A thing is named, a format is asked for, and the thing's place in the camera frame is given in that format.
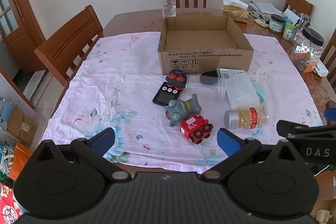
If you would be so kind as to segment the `dark blue toy train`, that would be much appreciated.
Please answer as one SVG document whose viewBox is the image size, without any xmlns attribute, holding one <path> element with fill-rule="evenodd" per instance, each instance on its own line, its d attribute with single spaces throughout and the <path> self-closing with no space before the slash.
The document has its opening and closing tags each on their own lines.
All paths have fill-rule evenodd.
<svg viewBox="0 0 336 224">
<path fill-rule="evenodd" d="M 173 69 L 166 76 L 167 86 L 177 90 L 183 90 L 186 87 L 187 74 L 179 69 Z"/>
</svg>

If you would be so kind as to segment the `large clear jar black lid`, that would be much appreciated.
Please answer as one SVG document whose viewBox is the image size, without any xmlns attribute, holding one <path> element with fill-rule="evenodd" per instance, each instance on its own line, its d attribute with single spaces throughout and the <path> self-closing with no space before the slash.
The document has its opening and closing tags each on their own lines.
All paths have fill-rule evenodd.
<svg viewBox="0 0 336 224">
<path fill-rule="evenodd" d="M 315 30 L 304 27 L 294 38 L 290 59 L 294 66 L 304 72 L 309 62 L 319 60 L 323 54 L 324 38 Z"/>
</svg>

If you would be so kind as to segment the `grey toy elephant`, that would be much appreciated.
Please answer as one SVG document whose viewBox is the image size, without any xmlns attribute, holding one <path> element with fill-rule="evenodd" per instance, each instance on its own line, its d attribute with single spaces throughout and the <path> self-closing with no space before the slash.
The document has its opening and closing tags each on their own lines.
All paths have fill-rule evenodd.
<svg viewBox="0 0 336 224">
<path fill-rule="evenodd" d="M 171 100 L 164 109 L 170 127 L 180 125 L 183 121 L 187 120 L 189 116 L 198 115 L 202 110 L 197 94 L 193 94 L 187 101 L 180 99 Z"/>
</svg>

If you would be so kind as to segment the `gold tissue pack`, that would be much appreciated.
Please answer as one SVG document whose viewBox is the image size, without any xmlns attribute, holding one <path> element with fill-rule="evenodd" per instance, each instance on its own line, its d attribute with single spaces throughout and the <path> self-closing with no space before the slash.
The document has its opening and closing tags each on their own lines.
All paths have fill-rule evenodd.
<svg viewBox="0 0 336 224">
<path fill-rule="evenodd" d="M 247 23 L 248 5 L 240 0 L 223 0 L 222 16 L 228 16 L 236 22 Z"/>
</svg>

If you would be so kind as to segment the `frosted plastic container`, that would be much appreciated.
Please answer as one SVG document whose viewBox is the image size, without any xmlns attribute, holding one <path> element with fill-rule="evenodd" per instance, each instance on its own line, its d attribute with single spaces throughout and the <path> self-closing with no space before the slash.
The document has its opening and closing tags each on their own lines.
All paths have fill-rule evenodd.
<svg viewBox="0 0 336 224">
<path fill-rule="evenodd" d="M 245 73 L 226 79 L 226 93 L 232 110 L 260 106 L 259 97 Z"/>
</svg>

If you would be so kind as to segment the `black digital timer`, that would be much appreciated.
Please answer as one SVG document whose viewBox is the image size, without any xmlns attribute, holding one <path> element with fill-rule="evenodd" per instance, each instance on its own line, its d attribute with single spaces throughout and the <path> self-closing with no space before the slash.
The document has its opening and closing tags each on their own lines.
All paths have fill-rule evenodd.
<svg viewBox="0 0 336 224">
<path fill-rule="evenodd" d="M 177 100 L 184 88 L 175 87 L 165 81 L 153 98 L 153 103 L 167 106 L 171 100 Z"/>
</svg>

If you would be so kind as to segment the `clear plastic jar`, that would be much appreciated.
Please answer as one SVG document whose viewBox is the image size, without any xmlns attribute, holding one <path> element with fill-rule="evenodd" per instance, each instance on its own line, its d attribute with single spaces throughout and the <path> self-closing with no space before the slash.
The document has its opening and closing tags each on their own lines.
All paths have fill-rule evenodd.
<svg viewBox="0 0 336 224">
<path fill-rule="evenodd" d="M 226 95 L 226 79 L 218 76 L 189 75 L 186 81 L 186 92 L 197 93 L 207 92 L 215 99 L 224 99 Z"/>
</svg>

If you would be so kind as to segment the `wooden chair left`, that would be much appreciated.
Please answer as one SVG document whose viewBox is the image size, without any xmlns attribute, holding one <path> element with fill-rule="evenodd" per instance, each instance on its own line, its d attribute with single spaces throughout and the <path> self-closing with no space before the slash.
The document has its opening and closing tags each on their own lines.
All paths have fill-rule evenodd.
<svg viewBox="0 0 336 224">
<path fill-rule="evenodd" d="M 38 59 L 63 87 L 57 105 L 82 62 L 102 37 L 100 20 L 92 5 L 88 5 L 34 50 Z"/>
</svg>

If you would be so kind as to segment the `stack of papers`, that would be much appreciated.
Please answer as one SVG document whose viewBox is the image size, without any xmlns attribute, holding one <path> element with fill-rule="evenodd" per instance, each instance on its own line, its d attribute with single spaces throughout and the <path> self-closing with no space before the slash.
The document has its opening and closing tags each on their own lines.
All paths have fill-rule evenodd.
<svg viewBox="0 0 336 224">
<path fill-rule="evenodd" d="M 247 10 L 253 17 L 262 19 L 264 21 L 268 21 L 271 15 L 282 16 L 282 11 L 268 2 L 251 1 L 248 4 Z"/>
</svg>

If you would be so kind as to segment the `clear labelled card case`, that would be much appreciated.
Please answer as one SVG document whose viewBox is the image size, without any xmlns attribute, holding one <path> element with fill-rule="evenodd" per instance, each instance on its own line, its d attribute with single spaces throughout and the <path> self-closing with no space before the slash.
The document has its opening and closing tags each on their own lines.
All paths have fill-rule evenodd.
<svg viewBox="0 0 336 224">
<path fill-rule="evenodd" d="M 245 73 L 244 70 L 236 70 L 236 69 L 229 69 L 229 68 L 217 68 L 218 77 L 221 79 L 229 79 L 241 73 Z"/>
</svg>

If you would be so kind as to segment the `jar of gold capsules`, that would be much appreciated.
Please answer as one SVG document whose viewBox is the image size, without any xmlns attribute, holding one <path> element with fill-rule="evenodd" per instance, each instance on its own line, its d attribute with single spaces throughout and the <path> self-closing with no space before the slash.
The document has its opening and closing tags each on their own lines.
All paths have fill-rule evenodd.
<svg viewBox="0 0 336 224">
<path fill-rule="evenodd" d="M 224 114 L 224 127 L 228 130 L 255 129 L 268 123 L 269 114 L 264 106 L 228 110 Z"/>
</svg>

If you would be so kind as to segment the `black lid glass jar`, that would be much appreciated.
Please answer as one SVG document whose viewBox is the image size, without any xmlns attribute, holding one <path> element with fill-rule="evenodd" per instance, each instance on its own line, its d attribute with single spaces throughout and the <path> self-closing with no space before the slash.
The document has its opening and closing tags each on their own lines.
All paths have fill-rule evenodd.
<svg viewBox="0 0 336 224">
<path fill-rule="evenodd" d="M 282 16 L 277 14 L 272 14 L 269 19 L 268 28 L 272 32 L 276 32 L 278 34 L 282 33 L 282 29 L 285 23 L 285 19 Z"/>
</svg>

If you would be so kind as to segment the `wooden door with panes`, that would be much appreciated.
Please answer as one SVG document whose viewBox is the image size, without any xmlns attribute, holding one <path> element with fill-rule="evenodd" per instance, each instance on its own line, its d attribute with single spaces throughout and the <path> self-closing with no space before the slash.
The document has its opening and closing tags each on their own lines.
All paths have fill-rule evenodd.
<svg viewBox="0 0 336 224">
<path fill-rule="evenodd" d="M 29 0 L 1 0 L 1 35 L 11 57 L 24 73 L 46 68 L 34 52 L 46 38 Z"/>
</svg>

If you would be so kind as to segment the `orange medicine box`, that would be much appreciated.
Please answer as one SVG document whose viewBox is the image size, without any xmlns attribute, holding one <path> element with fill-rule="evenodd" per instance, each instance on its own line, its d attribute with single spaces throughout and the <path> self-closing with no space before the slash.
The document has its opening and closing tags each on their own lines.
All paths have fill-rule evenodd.
<svg viewBox="0 0 336 224">
<path fill-rule="evenodd" d="M 328 69 L 325 67 L 324 63 L 321 60 L 309 62 L 304 72 L 313 72 L 319 77 L 326 77 L 329 74 Z"/>
</svg>

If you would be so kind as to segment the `green lid small bottle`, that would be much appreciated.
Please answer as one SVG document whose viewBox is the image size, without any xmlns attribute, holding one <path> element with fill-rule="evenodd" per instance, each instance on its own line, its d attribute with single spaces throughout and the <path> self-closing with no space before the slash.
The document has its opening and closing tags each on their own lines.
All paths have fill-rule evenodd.
<svg viewBox="0 0 336 224">
<path fill-rule="evenodd" d="M 295 25 L 290 22 L 286 22 L 282 38 L 291 41 L 294 37 Z"/>
</svg>

